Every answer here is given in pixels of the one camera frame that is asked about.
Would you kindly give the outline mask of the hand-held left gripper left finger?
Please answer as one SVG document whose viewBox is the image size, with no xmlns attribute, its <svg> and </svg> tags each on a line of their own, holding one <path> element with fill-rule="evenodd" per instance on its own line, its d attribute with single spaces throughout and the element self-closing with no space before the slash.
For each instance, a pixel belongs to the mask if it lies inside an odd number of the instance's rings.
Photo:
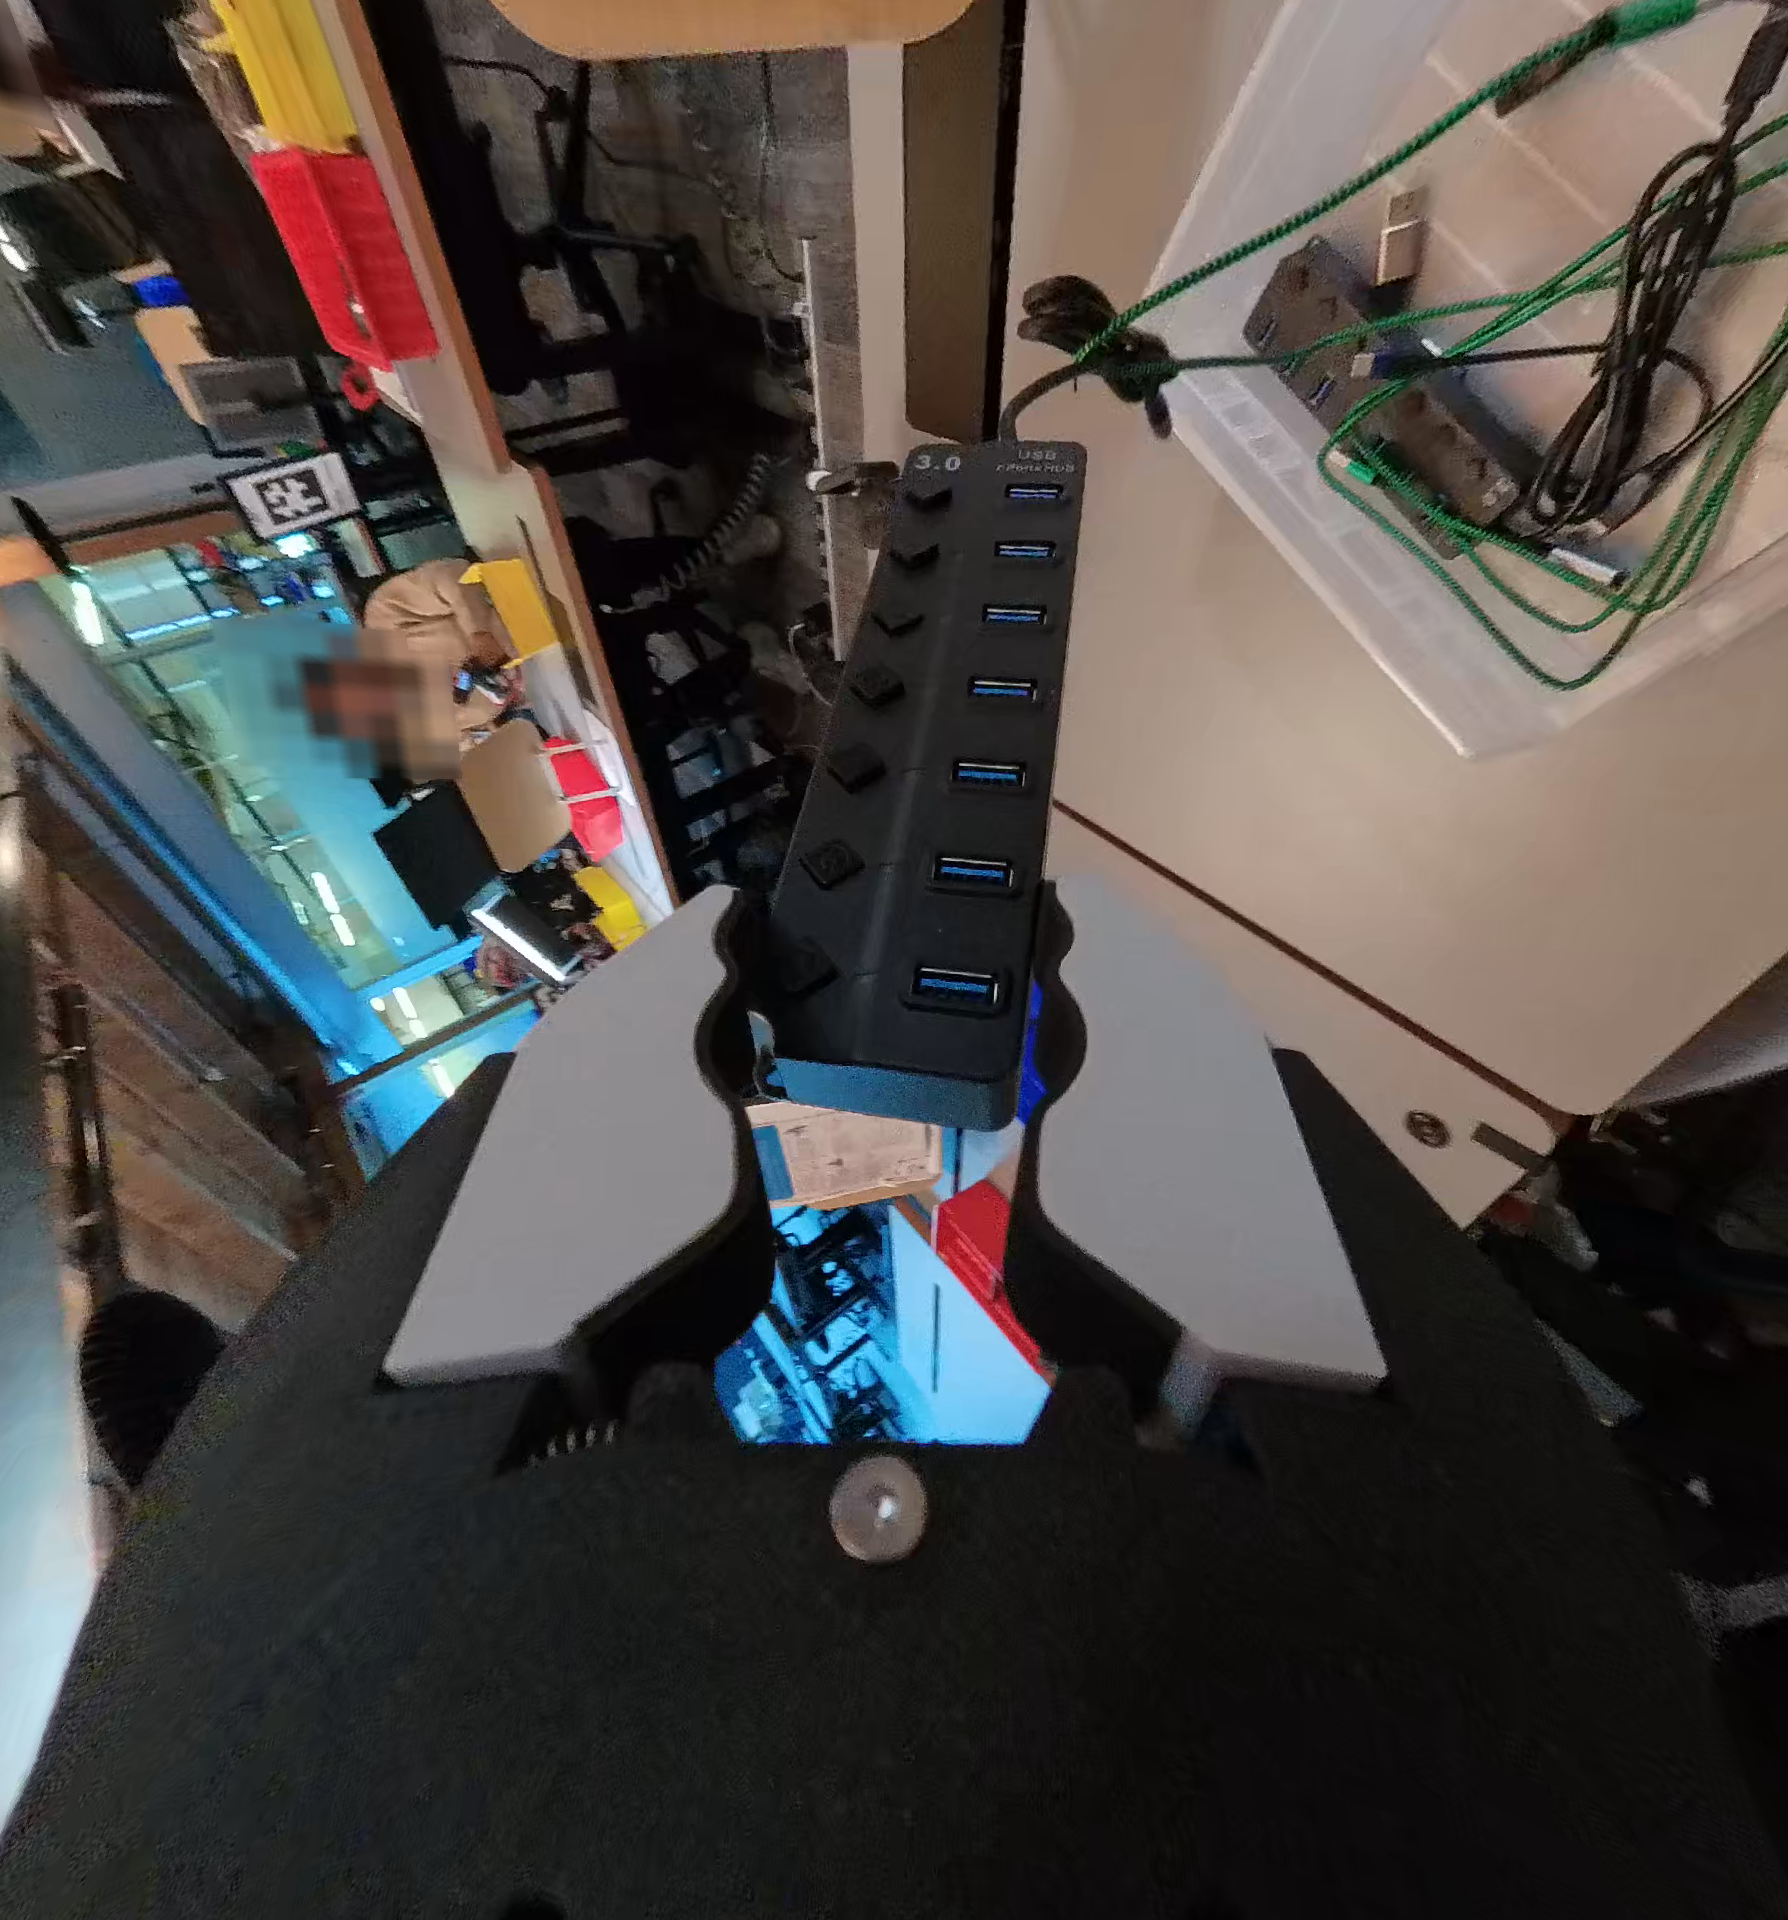
<svg viewBox="0 0 1788 1920">
<path fill-rule="evenodd" d="M 710 1372 L 773 1281 L 742 1096 L 756 930 L 714 885 L 522 1044 L 385 1349 L 397 1385 Z"/>
</svg>

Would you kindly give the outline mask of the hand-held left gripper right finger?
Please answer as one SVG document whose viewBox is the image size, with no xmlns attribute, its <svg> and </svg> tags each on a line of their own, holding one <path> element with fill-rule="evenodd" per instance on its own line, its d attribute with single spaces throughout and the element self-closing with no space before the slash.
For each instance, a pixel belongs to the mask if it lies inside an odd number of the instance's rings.
<svg viewBox="0 0 1788 1920">
<path fill-rule="evenodd" d="M 1194 1428 L 1218 1391 L 1371 1394 L 1387 1354 L 1272 1044 L 1104 877 L 1045 894 L 1013 1312 L 1056 1375 Z"/>
</svg>

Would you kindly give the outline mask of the black USB hub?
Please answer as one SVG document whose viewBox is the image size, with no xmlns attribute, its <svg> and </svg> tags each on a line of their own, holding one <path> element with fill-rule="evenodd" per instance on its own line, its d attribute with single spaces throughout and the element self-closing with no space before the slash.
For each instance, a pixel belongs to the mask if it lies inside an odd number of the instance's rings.
<svg viewBox="0 0 1788 1920">
<path fill-rule="evenodd" d="M 1515 530 L 1536 459 L 1468 377 L 1434 369 L 1437 338 L 1403 322 L 1412 283 L 1374 281 L 1312 236 L 1275 264 L 1243 343 L 1319 424 L 1331 465 L 1367 488 L 1387 482 L 1419 538 L 1454 556 L 1456 521 Z"/>
<path fill-rule="evenodd" d="M 1087 450 L 923 445 L 766 910 L 781 1089 L 998 1133 L 1018 1114 Z"/>
</svg>

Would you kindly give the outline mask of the yellow plastic bin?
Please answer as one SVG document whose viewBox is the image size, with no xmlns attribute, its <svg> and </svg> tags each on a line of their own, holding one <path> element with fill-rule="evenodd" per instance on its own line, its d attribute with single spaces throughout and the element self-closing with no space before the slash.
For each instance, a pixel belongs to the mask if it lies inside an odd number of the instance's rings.
<svg viewBox="0 0 1788 1920">
<path fill-rule="evenodd" d="M 528 559 L 476 561 L 464 568 L 460 584 L 487 597 L 496 625 L 490 633 L 506 646 L 506 666 L 558 658 L 564 651 L 547 590 Z"/>
<path fill-rule="evenodd" d="M 312 3 L 215 3 L 213 13 L 269 137 L 318 155 L 355 148 L 357 122 Z"/>
</svg>

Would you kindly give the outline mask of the black white tag sign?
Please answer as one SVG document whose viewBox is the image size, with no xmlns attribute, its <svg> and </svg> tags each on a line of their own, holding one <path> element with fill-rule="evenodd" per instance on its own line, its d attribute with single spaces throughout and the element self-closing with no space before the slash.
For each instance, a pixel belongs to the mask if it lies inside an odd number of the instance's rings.
<svg viewBox="0 0 1788 1920">
<path fill-rule="evenodd" d="M 247 534 L 271 545 L 365 514 L 352 472 L 335 450 L 241 467 L 221 486 Z"/>
</svg>

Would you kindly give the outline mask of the red plastic bin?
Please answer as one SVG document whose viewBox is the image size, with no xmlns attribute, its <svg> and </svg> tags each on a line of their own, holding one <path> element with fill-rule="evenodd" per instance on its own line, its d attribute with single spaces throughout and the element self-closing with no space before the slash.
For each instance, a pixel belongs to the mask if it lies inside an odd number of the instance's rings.
<svg viewBox="0 0 1788 1920">
<path fill-rule="evenodd" d="M 252 176 L 332 352 L 375 372 L 440 352 L 368 156 L 273 148 L 252 156 Z"/>
</svg>

